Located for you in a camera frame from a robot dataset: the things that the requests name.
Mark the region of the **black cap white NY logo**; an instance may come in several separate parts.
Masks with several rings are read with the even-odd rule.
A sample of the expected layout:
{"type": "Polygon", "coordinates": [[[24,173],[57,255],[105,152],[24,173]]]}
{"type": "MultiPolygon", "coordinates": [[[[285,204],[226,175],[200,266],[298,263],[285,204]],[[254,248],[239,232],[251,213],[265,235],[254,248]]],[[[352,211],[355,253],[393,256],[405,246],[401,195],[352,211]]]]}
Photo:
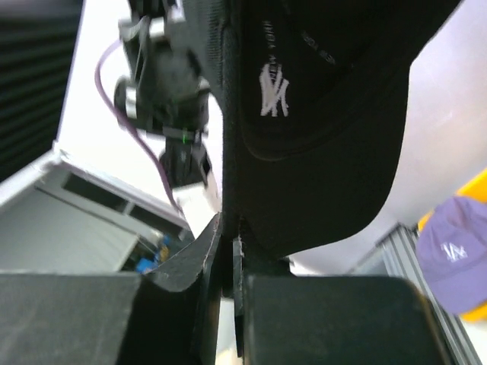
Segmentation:
{"type": "Polygon", "coordinates": [[[185,1],[223,115],[226,240],[271,257],[376,218],[396,175],[413,61],[456,1],[185,1]]]}

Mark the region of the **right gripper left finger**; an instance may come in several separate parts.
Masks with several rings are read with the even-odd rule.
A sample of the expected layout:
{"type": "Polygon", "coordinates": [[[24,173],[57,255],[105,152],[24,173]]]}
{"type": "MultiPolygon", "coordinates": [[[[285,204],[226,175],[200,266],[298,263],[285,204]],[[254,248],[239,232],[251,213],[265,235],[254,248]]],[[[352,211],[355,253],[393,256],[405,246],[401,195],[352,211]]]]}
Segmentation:
{"type": "Polygon", "coordinates": [[[149,275],[1,276],[3,364],[212,364],[220,218],[149,275]]]}

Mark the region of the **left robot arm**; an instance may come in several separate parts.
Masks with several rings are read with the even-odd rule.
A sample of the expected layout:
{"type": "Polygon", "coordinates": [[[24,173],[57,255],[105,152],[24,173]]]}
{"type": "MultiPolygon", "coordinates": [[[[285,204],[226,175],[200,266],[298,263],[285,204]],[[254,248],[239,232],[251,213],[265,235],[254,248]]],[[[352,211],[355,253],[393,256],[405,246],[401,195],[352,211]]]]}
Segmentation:
{"type": "Polygon", "coordinates": [[[179,1],[130,1],[130,17],[119,22],[129,76],[116,84],[117,121],[133,138],[143,130],[164,137],[165,150],[151,154],[166,195],[208,185],[212,165],[202,142],[207,135],[210,87],[188,40],[179,1]]]}

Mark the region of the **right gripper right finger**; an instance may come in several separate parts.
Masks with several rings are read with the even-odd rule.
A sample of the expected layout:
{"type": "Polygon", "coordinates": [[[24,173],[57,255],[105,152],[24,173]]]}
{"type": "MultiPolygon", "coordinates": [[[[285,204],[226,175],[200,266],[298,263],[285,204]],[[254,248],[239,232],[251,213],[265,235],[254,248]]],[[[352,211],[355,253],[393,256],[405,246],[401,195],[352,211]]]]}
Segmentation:
{"type": "Polygon", "coordinates": [[[428,301],[406,279],[296,276],[234,241],[237,353],[246,364],[450,364],[428,301]]]}

